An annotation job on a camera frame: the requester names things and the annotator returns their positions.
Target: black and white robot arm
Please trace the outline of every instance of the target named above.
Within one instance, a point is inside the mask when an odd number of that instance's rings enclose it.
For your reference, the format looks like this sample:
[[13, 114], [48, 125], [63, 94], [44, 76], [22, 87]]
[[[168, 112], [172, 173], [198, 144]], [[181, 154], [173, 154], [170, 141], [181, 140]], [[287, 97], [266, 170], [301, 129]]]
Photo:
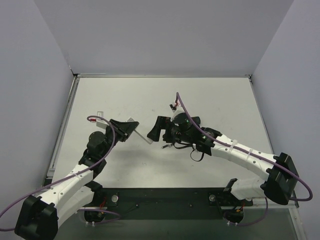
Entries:
[[104, 157], [117, 142], [125, 142], [139, 125], [137, 121], [110, 120], [105, 133], [89, 136], [87, 148], [70, 177], [53, 185], [37, 197], [30, 195], [23, 202], [14, 232], [26, 240], [53, 240], [59, 227], [83, 206], [91, 203], [102, 186], [93, 181], [107, 164]]
[[272, 163], [279, 164], [298, 176], [289, 155], [281, 153], [280, 156], [277, 156], [252, 149], [215, 129], [200, 127], [200, 118], [198, 116], [192, 117], [194, 124], [214, 138], [215, 141], [213, 141], [191, 123], [178, 98], [170, 107], [173, 116], [158, 116], [153, 129], [147, 135], [148, 138], [158, 142], [161, 130], [165, 130], [162, 137], [163, 141], [168, 144], [164, 147], [183, 144], [183, 148], [191, 147], [192, 151], [201, 152], [200, 161], [204, 154], [207, 154], [226, 159], [255, 173], [257, 175], [255, 178], [232, 179], [229, 182], [226, 189], [229, 189], [238, 200], [267, 197], [275, 203], [288, 204], [297, 180]]

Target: white table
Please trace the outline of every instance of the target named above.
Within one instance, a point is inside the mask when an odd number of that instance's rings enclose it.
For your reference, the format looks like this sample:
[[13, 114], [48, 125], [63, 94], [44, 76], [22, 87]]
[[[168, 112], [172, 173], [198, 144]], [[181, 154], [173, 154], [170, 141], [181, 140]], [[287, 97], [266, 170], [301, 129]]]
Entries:
[[[89, 135], [102, 131], [87, 116], [102, 111], [107, 119], [125, 122], [132, 117], [146, 135], [157, 116], [172, 116], [169, 104], [177, 91], [202, 126], [271, 153], [248, 78], [80, 78], [53, 180], [69, 173], [82, 157]], [[161, 149], [165, 145], [161, 140], [149, 145], [133, 133], [115, 146], [95, 181], [105, 188], [199, 188], [225, 187], [232, 178], [255, 177], [225, 159], [205, 155], [201, 162], [192, 161], [189, 148]]]

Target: purple cable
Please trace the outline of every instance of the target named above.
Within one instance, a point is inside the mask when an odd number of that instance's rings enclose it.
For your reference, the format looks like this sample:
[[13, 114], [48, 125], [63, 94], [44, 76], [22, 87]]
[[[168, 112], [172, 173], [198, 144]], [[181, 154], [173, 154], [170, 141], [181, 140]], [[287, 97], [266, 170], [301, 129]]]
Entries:
[[251, 225], [256, 224], [256, 223], [258, 223], [258, 222], [261, 222], [263, 219], [266, 218], [266, 216], [267, 216], [267, 214], [268, 214], [268, 209], [269, 209], [268, 199], [267, 199], [266, 197], [265, 197], [264, 199], [265, 199], [265, 211], [264, 211], [263, 216], [261, 216], [261, 217], [258, 218], [257, 220], [254, 220], [254, 221], [248, 222], [248, 223], [235, 223], [235, 222], [232, 222], [232, 221], [229, 221], [228, 219], [226, 219], [226, 213], [227, 213], [227, 212], [225, 212], [225, 213], [223, 214], [223, 217], [224, 217], [225, 220], [228, 221], [228, 223], [230, 223], [231, 225], [235, 225], [235, 226], [237, 226], [237, 227], [248, 227], [248, 226], [251, 226]]
[[[105, 118], [103, 118], [103, 117], [101, 117], [101, 116], [90, 115], [90, 116], [88, 116], [86, 119], [87, 119], [88, 121], [90, 121], [90, 118], [101, 119], [101, 120], [105, 121], [105, 122], [111, 127], [112, 135], [113, 135], [113, 136], [112, 136], [112, 144], [111, 144], [111, 147], [110, 147], [110, 149], [108, 150], [108, 152], [107, 152], [99, 161], [97, 161], [97, 162], [96, 162], [95, 164], [93, 164], [92, 166], [90, 166], [90, 167], [88, 167], [88, 168], [86, 168], [86, 169], [84, 169], [84, 170], [82, 170], [82, 171], [79, 171], [78, 173], [76, 173], [76, 174], [74, 174], [74, 175], [66, 176], [66, 177], [64, 177], [64, 178], [62, 178], [62, 179], [60, 179], [60, 180], [58, 180], [58, 181], [55, 181], [55, 182], [50, 183], [50, 184], [48, 184], [48, 185], [46, 185], [46, 186], [43, 186], [43, 187], [41, 187], [41, 188], [39, 188], [39, 189], [37, 189], [37, 190], [34, 190], [34, 191], [32, 191], [32, 192], [30, 192], [30, 193], [28, 193], [28, 194], [20, 197], [19, 199], [15, 200], [13, 203], [11, 203], [9, 206], [7, 206], [7, 207], [0, 213], [0, 218], [1, 218], [9, 209], [11, 209], [14, 205], [16, 205], [17, 203], [19, 203], [19, 202], [22, 201], [23, 199], [29, 197], [29, 196], [32, 195], [32, 194], [38, 193], [38, 192], [40, 192], [40, 191], [42, 191], [42, 190], [44, 190], [44, 189], [48, 189], [48, 188], [50, 188], [50, 187], [53, 186], [53, 185], [56, 185], [56, 184], [59, 184], [59, 183], [61, 183], [61, 182], [63, 182], [63, 181], [66, 181], [66, 180], [69, 180], [69, 179], [71, 179], [71, 178], [74, 178], [75, 175], [83, 174], [84, 172], [86, 172], [86, 171], [94, 168], [95, 166], [99, 165], [99, 164], [109, 155], [109, 153], [111, 152], [112, 148], [115, 146], [115, 141], [116, 141], [116, 132], [115, 132], [114, 127], [112, 126], [111, 122], [109, 122], [108, 120], [106, 120]], [[14, 231], [14, 230], [15, 230], [14, 227], [12, 227], [12, 228], [0, 228], [0, 232], [10, 232], [10, 231]]]
[[107, 211], [107, 210], [102, 210], [102, 209], [79, 209], [78, 212], [85, 212], [85, 211], [90, 211], [90, 212], [103, 212], [105, 214], [112, 214], [112, 215], [115, 215], [117, 216], [116, 218], [114, 219], [108, 219], [108, 220], [104, 220], [104, 221], [100, 221], [100, 222], [95, 222], [94, 225], [98, 225], [98, 224], [106, 224], [106, 223], [110, 223], [110, 222], [113, 222], [113, 221], [117, 221], [121, 218], [120, 214], [119, 213], [116, 213], [114, 211]]
[[[183, 110], [184, 110], [185, 114], [187, 115], [189, 121], [192, 123], [192, 125], [195, 126], [196, 129], [198, 129], [202, 134], [204, 134], [205, 136], [207, 136], [208, 138], [210, 138], [210, 139], [213, 140], [214, 142], [217, 142], [217, 143], [219, 143], [219, 144], [221, 144], [221, 145], [223, 145], [223, 146], [226, 146], [226, 147], [231, 147], [230, 144], [225, 143], [225, 142], [223, 142], [223, 141], [220, 141], [220, 140], [218, 140], [218, 139], [210, 136], [210, 135], [207, 134], [205, 131], [203, 131], [203, 130], [193, 121], [193, 119], [191, 118], [191, 116], [190, 116], [190, 114], [188, 113], [188, 111], [187, 111], [184, 103], [182, 102], [181, 97], [180, 97], [180, 95], [179, 95], [178, 92], [176, 93], [176, 97], [177, 97], [177, 99], [179, 100], [179, 102], [180, 102], [180, 104], [181, 104], [181, 107], [183, 108]], [[298, 177], [297, 175], [295, 175], [295, 174], [294, 174], [293, 172], [291, 172], [290, 170], [286, 169], [285, 167], [279, 165], [279, 164], [276, 163], [276, 162], [270, 161], [269, 159], [267, 159], [267, 158], [265, 158], [265, 157], [263, 157], [263, 156], [259, 156], [259, 155], [255, 154], [255, 153], [249, 152], [249, 151], [247, 151], [247, 150], [245, 150], [245, 149], [243, 149], [243, 148], [241, 148], [241, 147], [234, 146], [233, 148], [234, 148], [234, 149], [238, 149], [238, 150], [240, 150], [241, 152], [244, 152], [244, 153], [246, 153], [246, 154], [249, 154], [249, 155], [251, 155], [251, 156], [254, 156], [254, 157], [257, 158], [257, 159], [263, 160], [263, 161], [265, 161], [265, 162], [267, 162], [267, 163], [269, 163], [269, 164], [272, 164], [272, 165], [276, 166], [277, 168], [281, 169], [282, 171], [286, 172], [287, 174], [289, 174], [290, 176], [292, 176], [293, 178], [295, 178], [297, 181], [299, 181], [299, 182], [307, 189], [307, 191], [309, 192], [309, 197], [307, 197], [307, 198], [295, 198], [295, 197], [291, 197], [290, 200], [292, 200], [292, 201], [300, 201], [300, 202], [307, 202], [307, 201], [310, 201], [310, 200], [314, 197], [314, 194], [313, 194], [311, 188], [305, 183], [305, 181], [303, 181], [300, 177]]]

